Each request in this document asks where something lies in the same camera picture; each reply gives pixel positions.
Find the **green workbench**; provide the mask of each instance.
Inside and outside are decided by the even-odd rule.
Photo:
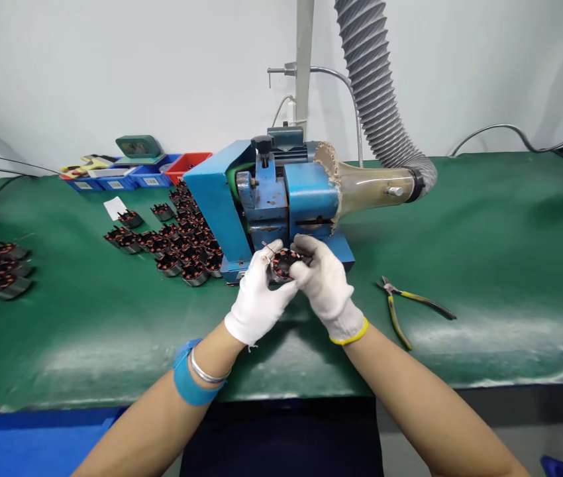
[[[344,220],[355,303],[393,340],[374,285],[382,274],[455,312],[447,321],[396,298],[413,355],[455,388],[563,383],[563,160],[513,153],[435,162],[428,197]],[[162,277],[149,255],[103,240],[113,225],[105,200],[119,195],[157,229],[149,207],[167,193],[78,193],[56,178],[22,178],[0,193],[0,240],[31,249],[37,267],[26,295],[0,301],[1,412],[130,404],[179,346],[222,320],[237,287],[210,279],[189,288]],[[240,355],[220,399],[369,393],[299,295]]]

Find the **white glove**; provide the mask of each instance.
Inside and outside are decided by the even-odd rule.
[[[330,340],[346,345],[358,340],[368,330],[368,320],[350,297],[354,287],[348,285],[343,264],[328,246],[308,235],[295,235],[290,246],[298,254],[311,257],[310,267],[296,262],[290,275],[310,300],[315,314],[324,324]]]
[[[245,345],[254,346],[277,323],[286,305],[297,294],[297,284],[289,282],[278,290],[268,289],[266,270],[273,256],[283,248],[280,239],[253,254],[248,270],[240,281],[240,293],[224,318],[229,333]]]

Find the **yellow handle pliers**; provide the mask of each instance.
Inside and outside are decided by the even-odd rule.
[[[389,307],[389,317],[392,321],[392,326],[394,327],[394,331],[396,332],[399,339],[405,345],[408,351],[412,351],[412,345],[403,334],[403,330],[401,330],[401,325],[399,325],[399,319],[396,315],[396,308],[394,307],[394,294],[404,296],[405,298],[409,298],[415,301],[420,301],[425,305],[433,308],[441,315],[445,316],[448,320],[455,320],[456,315],[449,311],[447,308],[440,306],[437,303],[434,303],[429,298],[422,297],[420,295],[416,295],[415,293],[410,293],[409,291],[402,291],[392,285],[387,278],[384,276],[381,277],[383,279],[383,284],[376,282],[377,287],[383,289],[383,291],[387,294],[387,306]]]

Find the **exhaust hose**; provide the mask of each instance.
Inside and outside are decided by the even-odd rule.
[[[366,138],[384,168],[416,168],[425,187],[434,187],[436,167],[412,143],[403,127],[392,86],[387,29],[380,0],[336,0],[336,21],[343,40],[354,100]]]

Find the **screw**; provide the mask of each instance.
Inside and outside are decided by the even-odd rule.
[[[394,197],[401,197],[403,195],[402,187],[387,187],[385,189],[386,195],[393,195]]]

